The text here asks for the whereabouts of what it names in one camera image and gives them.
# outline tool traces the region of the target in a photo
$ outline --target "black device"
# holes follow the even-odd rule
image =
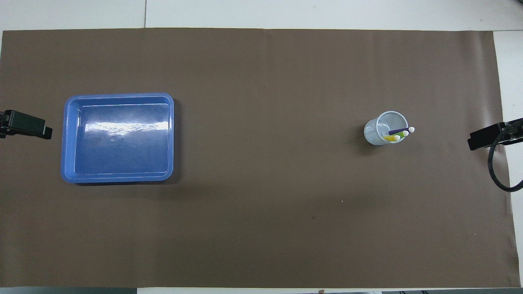
[[[497,179],[492,164],[494,150],[496,149],[497,145],[511,145],[523,141],[523,118],[509,122],[499,122],[481,130],[472,132],[470,133],[470,139],[467,141],[469,143],[470,150],[490,147],[487,159],[488,173],[499,188],[507,192],[515,192],[523,188],[523,180],[514,187],[507,187],[503,185]]]
[[[49,140],[53,129],[46,127],[46,121],[41,118],[15,110],[0,111],[0,139],[16,134]]]

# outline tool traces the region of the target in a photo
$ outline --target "blue plastic tray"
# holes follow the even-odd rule
[[[66,182],[165,180],[173,161],[169,94],[73,96],[65,103],[61,172]]]

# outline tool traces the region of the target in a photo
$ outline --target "marker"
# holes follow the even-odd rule
[[[392,130],[392,131],[389,131],[389,135],[394,135],[394,134],[402,132],[402,131],[408,131],[409,133],[413,133],[414,127]]]
[[[409,134],[408,131],[401,131],[399,133],[392,134],[392,135],[398,135],[398,136],[400,136],[400,138],[404,138],[404,137],[408,136],[408,134]]]
[[[391,142],[397,142],[401,139],[401,137],[399,135],[390,135],[390,136],[383,136],[383,138],[387,141],[391,141]]]

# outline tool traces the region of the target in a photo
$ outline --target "brown mat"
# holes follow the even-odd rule
[[[468,134],[502,121],[491,32],[4,32],[0,286],[519,286],[508,194]],[[179,173],[60,177],[73,95],[167,92]],[[365,142],[397,110],[417,131]],[[503,149],[497,172],[505,183]]]

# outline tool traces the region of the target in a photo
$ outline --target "white mesh cup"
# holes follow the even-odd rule
[[[386,111],[375,119],[367,122],[363,134],[365,135],[365,139],[372,145],[395,144],[403,141],[404,138],[396,142],[391,142],[385,140],[383,136],[389,135],[389,131],[391,130],[403,128],[408,128],[405,117],[396,111]]]

